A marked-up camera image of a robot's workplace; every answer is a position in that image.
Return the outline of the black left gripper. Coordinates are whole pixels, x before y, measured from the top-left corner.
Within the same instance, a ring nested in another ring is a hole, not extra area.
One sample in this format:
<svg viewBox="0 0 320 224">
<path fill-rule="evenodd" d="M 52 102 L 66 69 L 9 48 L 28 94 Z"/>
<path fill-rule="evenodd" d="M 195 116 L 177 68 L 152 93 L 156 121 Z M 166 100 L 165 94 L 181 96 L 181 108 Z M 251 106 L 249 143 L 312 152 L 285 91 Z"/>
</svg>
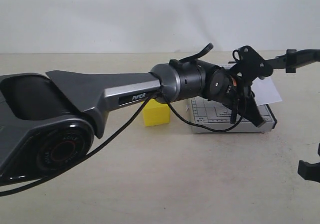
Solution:
<svg viewBox="0 0 320 224">
<path fill-rule="evenodd" d="M 251 87 L 243 86 L 239 77 L 230 75 L 223 68 L 212 75 L 212 100 L 231 109 L 237 103 L 239 113 L 257 128 L 265 123 Z"/>
</svg>

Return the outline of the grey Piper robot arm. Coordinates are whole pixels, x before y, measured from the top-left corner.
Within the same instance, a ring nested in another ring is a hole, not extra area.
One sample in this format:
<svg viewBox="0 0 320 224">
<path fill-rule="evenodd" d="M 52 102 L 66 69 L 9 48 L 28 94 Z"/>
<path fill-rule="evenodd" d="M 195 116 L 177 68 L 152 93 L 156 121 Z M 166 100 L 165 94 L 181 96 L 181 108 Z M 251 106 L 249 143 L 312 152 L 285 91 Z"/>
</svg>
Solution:
<svg viewBox="0 0 320 224">
<path fill-rule="evenodd" d="M 171 60 L 148 73 L 82 74 L 68 71 L 7 74 L 0 79 L 0 184 L 46 181 L 88 157 L 111 111 L 149 100 L 193 97 L 216 101 L 255 126 L 262 118 L 252 82 L 275 69 L 294 73 L 318 62 L 318 50 L 297 57 L 241 58 L 230 69 L 197 58 Z"/>
</svg>

